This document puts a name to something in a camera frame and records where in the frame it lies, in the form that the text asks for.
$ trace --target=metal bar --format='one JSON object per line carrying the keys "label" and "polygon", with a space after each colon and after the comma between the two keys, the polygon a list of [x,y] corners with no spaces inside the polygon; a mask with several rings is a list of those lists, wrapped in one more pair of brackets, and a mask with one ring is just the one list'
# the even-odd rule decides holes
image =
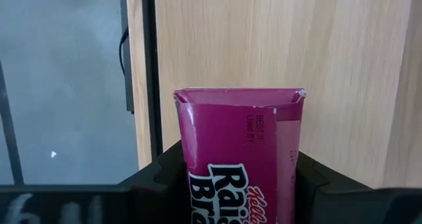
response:
{"label": "metal bar", "polygon": [[155,0],[142,0],[152,161],[163,153]]}
{"label": "metal bar", "polygon": [[0,115],[3,123],[3,131],[5,133],[7,151],[9,153],[9,161],[11,162],[12,176],[15,184],[24,184],[22,175],[22,167],[20,164],[19,150],[16,143],[15,130],[13,128],[13,120],[9,99],[7,97],[5,77],[3,67],[0,61]]}

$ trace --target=black cable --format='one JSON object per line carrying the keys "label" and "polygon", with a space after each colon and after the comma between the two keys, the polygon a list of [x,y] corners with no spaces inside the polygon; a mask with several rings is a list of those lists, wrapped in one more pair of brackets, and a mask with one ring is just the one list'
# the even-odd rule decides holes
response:
{"label": "black cable", "polygon": [[123,32],[123,35],[121,36],[120,43],[119,43],[119,61],[120,61],[120,67],[121,67],[121,71],[123,72],[123,75],[125,75],[125,66],[123,65],[122,49],[123,49],[123,44],[125,43],[128,37],[129,37],[129,27],[126,27],[126,30],[125,32]]}

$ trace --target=black holder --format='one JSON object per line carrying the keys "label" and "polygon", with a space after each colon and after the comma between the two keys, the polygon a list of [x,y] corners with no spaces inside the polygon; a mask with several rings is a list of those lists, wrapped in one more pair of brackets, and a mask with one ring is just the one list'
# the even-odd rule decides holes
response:
{"label": "black holder", "polygon": [[[0,186],[4,224],[188,224],[190,212],[180,142],[118,185]],[[373,190],[299,154],[296,223],[420,223],[421,214],[421,189]]]}

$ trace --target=pink cereal box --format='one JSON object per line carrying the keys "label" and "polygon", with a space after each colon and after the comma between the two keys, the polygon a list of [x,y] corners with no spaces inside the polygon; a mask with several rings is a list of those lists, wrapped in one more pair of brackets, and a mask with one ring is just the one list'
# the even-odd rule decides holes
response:
{"label": "pink cereal box", "polygon": [[304,89],[175,92],[192,224],[294,223]]}

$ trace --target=wooden panel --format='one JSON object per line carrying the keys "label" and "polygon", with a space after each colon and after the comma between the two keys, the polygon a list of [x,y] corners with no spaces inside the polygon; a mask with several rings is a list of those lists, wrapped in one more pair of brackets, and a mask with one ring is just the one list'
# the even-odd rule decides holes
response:
{"label": "wooden panel", "polygon": [[165,148],[179,139],[175,89],[306,87],[301,150],[380,186],[410,3],[156,0]]}
{"label": "wooden panel", "polygon": [[422,0],[412,0],[383,186],[422,186]]}
{"label": "wooden panel", "polygon": [[146,93],[146,68],[144,50],[144,28],[142,1],[127,0],[129,41],[133,81],[133,103],[135,107],[136,141],[138,163],[142,169],[151,163],[150,123],[148,120],[148,97]]}

